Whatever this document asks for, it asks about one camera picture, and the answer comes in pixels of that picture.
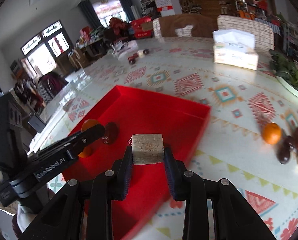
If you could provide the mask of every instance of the orange fruit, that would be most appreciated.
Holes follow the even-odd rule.
[[[84,132],[85,130],[95,126],[99,124],[99,122],[95,119],[88,119],[88,120],[85,120],[85,122],[83,123],[82,127],[81,127],[81,132]]]
[[[80,158],[87,158],[92,154],[93,150],[92,147],[90,145],[84,147],[83,151],[81,153],[79,153],[79,157]]]
[[[274,122],[267,123],[262,130],[262,138],[266,143],[276,144],[281,138],[281,128]]]

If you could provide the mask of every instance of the screw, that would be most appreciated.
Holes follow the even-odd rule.
[[[221,181],[222,185],[228,186],[230,184],[230,181],[228,181],[227,179],[222,179]]]
[[[192,171],[185,171],[184,172],[184,176],[186,176],[186,177],[192,177],[193,176],[193,172]]]
[[[77,183],[78,183],[78,181],[77,181],[76,179],[70,179],[70,180],[68,181],[69,186],[74,186],[74,185],[76,185]]]
[[[113,176],[114,171],[113,171],[113,170],[107,170],[104,174],[105,174],[107,177],[111,177],[111,176]]]

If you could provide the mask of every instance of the brown jacket on chair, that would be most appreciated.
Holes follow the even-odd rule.
[[[212,32],[218,30],[217,23],[199,14],[176,14],[159,18],[162,37],[176,37],[175,29],[193,25],[193,37],[212,38]]]

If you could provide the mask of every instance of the curtain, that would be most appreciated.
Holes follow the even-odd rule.
[[[92,3],[89,0],[79,3],[79,8],[93,29],[96,29],[102,25],[93,9]]]
[[[131,6],[133,5],[132,1],[131,0],[120,0],[120,3],[121,3],[121,6],[122,6],[125,14],[127,15],[128,19],[129,19],[129,21],[135,20],[133,12],[131,10]]]

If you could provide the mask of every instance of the white plate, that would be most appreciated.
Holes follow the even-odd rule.
[[[293,93],[296,97],[298,97],[298,91],[293,88],[293,86],[289,85],[287,81],[285,81],[282,77],[276,76],[278,81],[283,85],[287,90],[289,90],[291,93]]]

